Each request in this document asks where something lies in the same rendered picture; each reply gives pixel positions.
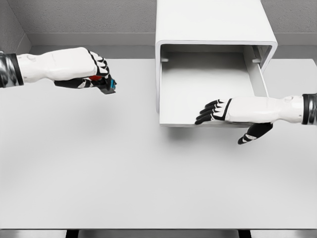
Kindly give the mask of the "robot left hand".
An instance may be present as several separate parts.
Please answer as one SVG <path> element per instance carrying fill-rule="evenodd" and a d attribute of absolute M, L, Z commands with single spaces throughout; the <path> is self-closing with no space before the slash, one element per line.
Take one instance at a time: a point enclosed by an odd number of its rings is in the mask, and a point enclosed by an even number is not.
<path fill-rule="evenodd" d="M 89 77 L 111 76 L 106 59 L 83 47 L 49 52 L 48 56 L 46 76 L 59 87 L 94 88 Z"/>

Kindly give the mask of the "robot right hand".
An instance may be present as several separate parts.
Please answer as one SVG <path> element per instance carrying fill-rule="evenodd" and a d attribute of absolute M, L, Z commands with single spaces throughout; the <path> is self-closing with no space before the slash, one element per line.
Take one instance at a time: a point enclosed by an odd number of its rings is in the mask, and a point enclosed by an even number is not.
<path fill-rule="evenodd" d="M 238 140 L 246 144 L 256 140 L 273 128 L 278 120 L 279 109 L 275 99 L 267 97 L 235 97 L 217 99 L 205 105 L 196 117 L 195 124 L 208 121 L 226 121 L 232 123 L 251 123 L 247 132 Z"/>

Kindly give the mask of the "black red blue load switch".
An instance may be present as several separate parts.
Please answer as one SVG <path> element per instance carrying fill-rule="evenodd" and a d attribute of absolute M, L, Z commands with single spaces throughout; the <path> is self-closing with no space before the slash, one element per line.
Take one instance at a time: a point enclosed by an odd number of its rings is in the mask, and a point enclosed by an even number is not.
<path fill-rule="evenodd" d="M 91 83 L 94 87 L 99 88 L 99 90 L 104 94 L 113 94 L 116 89 L 116 81 L 111 77 L 102 77 L 102 76 L 91 76 L 89 77 Z"/>

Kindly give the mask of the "white cabinet drawer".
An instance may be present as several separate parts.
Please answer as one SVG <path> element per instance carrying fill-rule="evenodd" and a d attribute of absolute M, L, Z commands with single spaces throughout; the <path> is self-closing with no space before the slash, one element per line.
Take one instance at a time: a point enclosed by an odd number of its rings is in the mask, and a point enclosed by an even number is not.
<path fill-rule="evenodd" d="M 163 45 L 157 65 L 161 126 L 194 127 L 199 112 L 217 99 L 266 97 L 255 47 Z"/>

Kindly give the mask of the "white tabletop storage cabinet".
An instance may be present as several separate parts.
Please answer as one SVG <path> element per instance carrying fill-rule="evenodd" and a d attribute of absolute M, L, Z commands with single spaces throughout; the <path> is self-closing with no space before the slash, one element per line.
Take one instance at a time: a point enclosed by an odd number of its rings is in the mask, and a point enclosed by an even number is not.
<path fill-rule="evenodd" d="M 261 0 L 157 0 L 156 105 L 160 105 L 164 45 L 251 45 L 260 47 L 265 70 L 278 47 Z"/>

